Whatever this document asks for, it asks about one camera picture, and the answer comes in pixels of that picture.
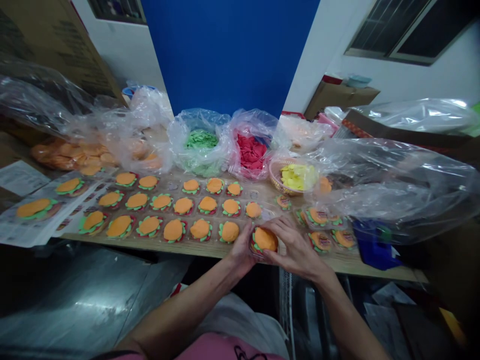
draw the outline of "finger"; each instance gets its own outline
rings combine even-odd
[[[289,226],[285,225],[285,223],[282,221],[282,216],[273,218],[270,221],[273,224],[276,224],[277,226],[279,226],[282,229],[282,231],[287,231],[290,228]]]
[[[252,225],[252,221],[251,221],[251,220],[247,221],[246,224],[245,224],[245,226],[244,226],[243,229],[241,230],[239,237],[245,236],[245,237],[248,238],[249,235],[250,235],[250,232],[252,231],[252,226],[253,226],[253,225]]]
[[[272,231],[277,237],[280,238],[282,237],[282,235],[285,235],[284,226],[274,221],[268,221],[260,225],[260,227]]]
[[[293,223],[292,220],[290,220],[288,217],[286,217],[286,216],[281,216],[279,219],[280,219],[280,221],[281,221],[285,226],[287,226],[289,229],[295,229],[294,223]]]
[[[278,252],[270,251],[266,249],[263,250],[263,256],[265,256],[273,264],[278,265],[282,268],[285,266],[285,263],[288,260],[288,257],[280,255]]]

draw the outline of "window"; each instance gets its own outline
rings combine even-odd
[[[471,24],[469,0],[376,0],[345,55],[431,65]]]
[[[88,0],[97,19],[147,24],[140,0]]]

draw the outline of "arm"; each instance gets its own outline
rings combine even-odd
[[[262,225],[285,243],[287,255],[264,250],[268,259],[290,273],[312,281],[325,300],[330,324],[344,359],[387,360],[390,357],[364,322],[342,288],[335,272],[325,264],[286,217]]]
[[[252,223],[245,226],[230,253],[192,285],[147,314],[115,350],[133,350],[146,359],[172,359],[217,302],[257,262],[248,249]]]

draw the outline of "person's right hand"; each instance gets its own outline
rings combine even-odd
[[[289,273],[299,275],[317,284],[331,276],[336,278],[335,272],[320,259],[311,244],[302,238],[295,224],[289,218],[276,217],[261,227],[271,230],[286,246],[286,255],[263,250],[263,255],[272,263],[284,268]]]

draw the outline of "white wall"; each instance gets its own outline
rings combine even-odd
[[[374,103],[423,98],[480,101],[480,22],[431,66],[343,55],[374,0],[320,0],[284,109],[303,113],[325,72],[373,78]]]
[[[87,0],[72,0],[92,43],[122,88],[127,80],[165,91],[154,44],[146,25],[99,20]]]

